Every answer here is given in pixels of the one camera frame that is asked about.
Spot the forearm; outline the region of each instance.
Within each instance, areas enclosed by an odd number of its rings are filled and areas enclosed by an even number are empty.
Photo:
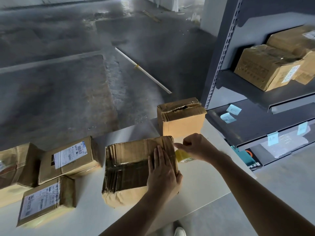
[[[144,236],[165,203],[162,197],[147,192],[142,199],[100,236]]]
[[[315,227],[249,176],[230,157],[211,164],[219,171],[259,236],[315,235]]]

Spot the white table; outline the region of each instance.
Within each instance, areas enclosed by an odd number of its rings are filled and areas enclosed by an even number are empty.
[[[255,178],[254,174],[207,120],[205,120],[201,133],[215,147],[230,155],[236,164]],[[99,144],[101,155],[104,155],[105,146],[110,144],[158,136],[157,119],[152,119],[108,133],[96,138],[96,141]],[[178,168],[184,176],[182,189],[178,195],[168,202],[168,205],[154,221],[149,233],[230,192],[220,174],[210,164],[194,160],[188,163],[179,163]],[[105,204],[101,195],[104,171],[105,168],[103,167],[97,172],[77,179],[78,203],[76,209],[39,228],[15,227],[21,205],[20,201],[0,208],[1,235],[99,235],[131,208],[129,206],[113,209]]]

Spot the brown cardboard box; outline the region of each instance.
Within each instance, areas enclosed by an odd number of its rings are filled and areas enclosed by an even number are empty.
[[[74,180],[61,176],[24,193],[17,227],[41,226],[75,207]]]
[[[243,51],[234,73],[262,91],[269,91],[288,84],[303,61],[274,47],[254,46]]]
[[[25,191],[37,186],[43,152],[32,143],[0,152],[0,207],[21,200]]]
[[[160,134],[174,138],[200,133],[207,113],[196,98],[161,104],[157,112]]]
[[[161,145],[167,152],[174,172],[177,161],[171,136],[117,143],[105,148],[105,177],[102,197],[114,208],[136,204],[147,192],[148,157]]]
[[[309,83],[315,76],[315,27],[299,26],[273,34],[267,45],[288,51],[305,61],[294,80],[301,84]]]
[[[77,178],[101,168],[97,144],[91,136],[43,154],[38,184],[66,175]]]

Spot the floor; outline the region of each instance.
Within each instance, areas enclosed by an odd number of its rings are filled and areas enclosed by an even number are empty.
[[[254,171],[258,181],[294,210],[315,224],[315,147],[279,159]],[[257,235],[233,195],[222,198],[169,224],[150,236],[173,236],[182,226],[187,236]]]
[[[0,150],[29,141],[49,150],[155,118],[161,103],[200,98],[215,43],[190,20],[202,7],[103,0],[0,11]]]

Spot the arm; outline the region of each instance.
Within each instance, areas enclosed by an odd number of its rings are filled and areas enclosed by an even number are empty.
[[[192,134],[177,148],[212,164],[259,236],[315,235],[315,226],[243,171],[201,134]]]
[[[109,226],[100,236],[144,236],[164,204],[175,196],[183,175],[175,176],[167,153],[158,146],[154,150],[154,168],[149,156],[148,192],[125,215]]]

